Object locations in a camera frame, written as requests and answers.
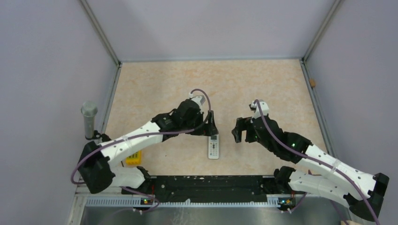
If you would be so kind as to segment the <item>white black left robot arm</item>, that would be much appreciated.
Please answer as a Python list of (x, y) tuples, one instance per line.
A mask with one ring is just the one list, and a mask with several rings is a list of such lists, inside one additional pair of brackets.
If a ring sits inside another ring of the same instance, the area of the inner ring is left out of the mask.
[(131, 187), (138, 193), (149, 191), (151, 182), (142, 169), (118, 168), (128, 156), (154, 144), (162, 143), (180, 134), (214, 136), (219, 131), (214, 112), (204, 116), (199, 97), (187, 99), (169, 113), (153, 117), (140, 128), (119, 138), (96, 144), (88, 142), (82, 151), (77, 169), (91, 194), (108, 187)]

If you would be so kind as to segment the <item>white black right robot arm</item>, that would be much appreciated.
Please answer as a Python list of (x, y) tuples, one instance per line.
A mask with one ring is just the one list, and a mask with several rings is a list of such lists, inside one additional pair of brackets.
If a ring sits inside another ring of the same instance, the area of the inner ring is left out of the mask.
[(379, 214), (389, 177), (355, 169), (322, 151), (307, 138), (283, 131), (276, 121), (264, 118), (237, 118), (232, 134), (237, 143), (246, 131), (247, 143), (257, 142), (278, 158), (304, 166), (316, 175), (306, 175), (283, 166), (274, 173), (275, 187), (315, 194), (347, 207), (354, 215), (379, 224)]

